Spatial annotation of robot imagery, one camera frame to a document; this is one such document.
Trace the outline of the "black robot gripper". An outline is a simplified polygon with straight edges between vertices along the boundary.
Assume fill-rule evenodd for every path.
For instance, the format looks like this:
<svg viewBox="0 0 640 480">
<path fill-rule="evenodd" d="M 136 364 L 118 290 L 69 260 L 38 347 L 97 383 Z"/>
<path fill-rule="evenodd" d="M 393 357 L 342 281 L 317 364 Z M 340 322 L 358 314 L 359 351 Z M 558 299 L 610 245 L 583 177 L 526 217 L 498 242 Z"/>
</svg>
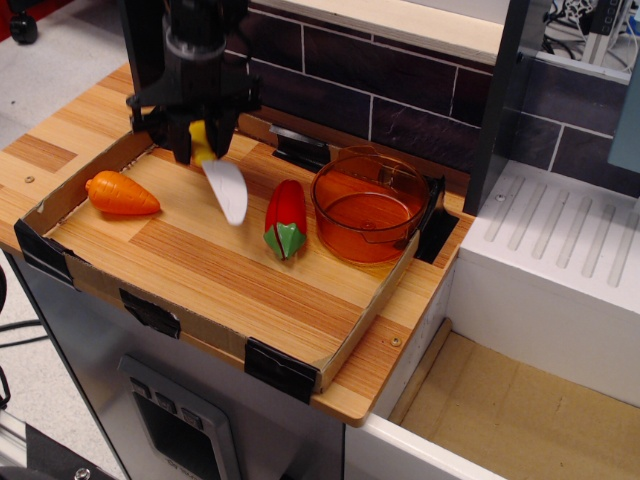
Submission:
<svg viewBox="0 0 640 480">
<path fill-rule="evenodd" d="M 216 159 L 229 151 L 239 115 L 259 107 L 259 81 L 225 60 L 227 40 L 240 33 L 247 1 L 164 1 L 162 76 L 127 99 L 136 131 L 165 130 L 178 163 L 192 159 L 191 124 L 203 121 Z"/>
</svg>

